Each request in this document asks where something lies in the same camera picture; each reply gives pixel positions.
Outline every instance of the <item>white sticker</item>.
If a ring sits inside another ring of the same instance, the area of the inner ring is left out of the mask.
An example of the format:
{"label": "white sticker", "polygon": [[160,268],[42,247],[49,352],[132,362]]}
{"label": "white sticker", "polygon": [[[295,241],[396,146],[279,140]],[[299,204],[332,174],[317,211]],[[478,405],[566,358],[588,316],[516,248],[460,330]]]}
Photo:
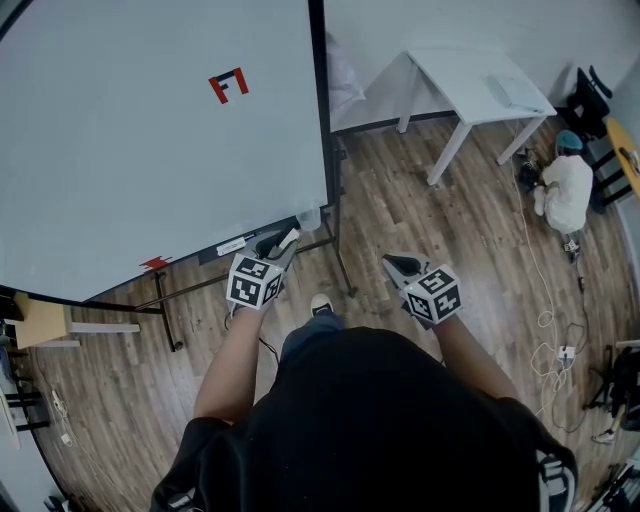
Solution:
{"label": "white sticker", "polygon": [[240,238],[231,240],[226,244],[219,245],[218,247],[216,247],[216,250],[218,251],[218,256],[224,256],[225,254],[229,254],[230,252],[242,249],[245,245],[247,245],[247,241],[243,236],[241,236]]}

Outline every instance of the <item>whiteboard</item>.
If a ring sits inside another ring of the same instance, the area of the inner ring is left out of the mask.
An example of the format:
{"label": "whiteboard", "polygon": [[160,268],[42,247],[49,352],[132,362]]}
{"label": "whiteboard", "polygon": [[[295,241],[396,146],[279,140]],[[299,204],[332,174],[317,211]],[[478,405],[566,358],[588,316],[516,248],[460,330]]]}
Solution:
{"label": "whiteboard", "polygon": [[86,300],[323,206],[321,132],[305,1],[36,0],[0,41],[0,281]]}

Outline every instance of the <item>whiteboard frame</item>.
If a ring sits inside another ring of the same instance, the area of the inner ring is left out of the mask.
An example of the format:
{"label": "whiteboard frame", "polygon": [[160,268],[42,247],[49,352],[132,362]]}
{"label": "whiteboard frame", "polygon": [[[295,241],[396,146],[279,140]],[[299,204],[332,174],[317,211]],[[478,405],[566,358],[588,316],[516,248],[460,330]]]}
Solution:
{"label": "whiteboard frame", "polygon": [[[0,25],[0,44],[2,43],[2,39],[9,32],[13,24],[19,19],[19,17],[26,11],[26,9],[31,5],[33,0],[22,0],[12,11],[12,13],[7,17],[7,19]],[[314,72],[315,72],[315,82],[316,82],[316,96],[318,101],[318,118],[320,123],[320,135],[321,135],[321,143],[322,143],[322,153],[324,160],[324,168],[325,168],[325,186],[327,193],[327,204],[322,206],[321,208],[324,210],[330,206],[333,206],[336,202],[336,196],[339,194],[339,190],[336,191],[336,161],[334,158],[334,144],[331,135],[331,127],[330,127],[330,111],[329,111],[329,81],[328,81],[328,71],[327,71],[327,51],[326,51],[326,39],[325,39],[325,20],[324,20],[324,2],[323,0],[308,0],[308,10],[309,10],[309,30],[311,32],[311,44],[313,51],[313,62],[314,62]],[[203,247],[202,249],[188,254],[186,256],[182,256],[174,261],[167,263],[166,266],[162,267],[163,269],[171,266],[175,263],[186,260],[187,258],[192,258],[199,254],[200,252],[210,250],[212,248],[224,245],[225,243],[235,240],[240,237],[250,237],[255,233],[264,231],[266,228],[274,225],[280,225],[284,222],[294,221],[295,217],[288,217],[281,219],[280,221],[270,224],[269,226],[263,226],[258,229],[254,229],[242,234],[238,234],[232,238],[227,240],[222,240],[219,243],[216,243],[213,246]],[[129,284],[137,279],[140,279],[148,274],[153,274],[153,270],[144,272],[139,274],[127,281],[119,283],[118,285],[113,286],[107,290],[104,290],[94,296],[93,298],[89,298],[84,302],[93,301],[93,299],[103,293],[107,293],[115,288],[119,288],[120,286]],[[25,293],[30,293],[29,290],[17,290],[23,291]],[[32,294],[33,296],[38,296],[40,300],[54,299],[53,297],[47,297],[39,294]],[[55,299],[57,301],[62,300],[65,303],[75,302],[68,301],[66,299]]]}

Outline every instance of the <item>white table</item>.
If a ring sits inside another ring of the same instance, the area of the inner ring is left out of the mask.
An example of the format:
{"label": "white table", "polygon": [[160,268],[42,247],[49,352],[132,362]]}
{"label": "white table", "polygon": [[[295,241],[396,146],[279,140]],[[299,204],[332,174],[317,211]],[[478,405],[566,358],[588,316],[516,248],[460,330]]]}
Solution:
{"label": "white table", "polygon": [[[511,59],[500,53],[469,48],[412,48],[407,50],[411,60],[411,70],[404,95],[400,100],[400,122],[398,131],[404,133],[409,124],[420,70],[438,88],[458,114],[460,122],[447,143],[436,165],[429,173],[429,185],[434,185],[442,176],[456,151],[471,130],[471,127],[493,121],[532,118],[498,157],[498,164],[504,164],[547,116],[556,114],[555,109],[544,95],[516,66]],[[503,106],[487,86],[490,75],[503,75],[529,82],[540,95],[542,113],[519,110]]]}

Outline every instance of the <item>blue cap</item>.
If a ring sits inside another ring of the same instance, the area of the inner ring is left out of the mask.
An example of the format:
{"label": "blue cap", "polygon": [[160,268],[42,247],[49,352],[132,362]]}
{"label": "blue cap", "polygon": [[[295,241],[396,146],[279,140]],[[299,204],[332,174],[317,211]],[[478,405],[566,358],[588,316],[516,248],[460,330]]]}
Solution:
{"label": "blue cap", "polygon": [[575,133],[569,130],[562,130],[556,137],[556,146],[559,148],[574,149],[582,151],[582,141]]}

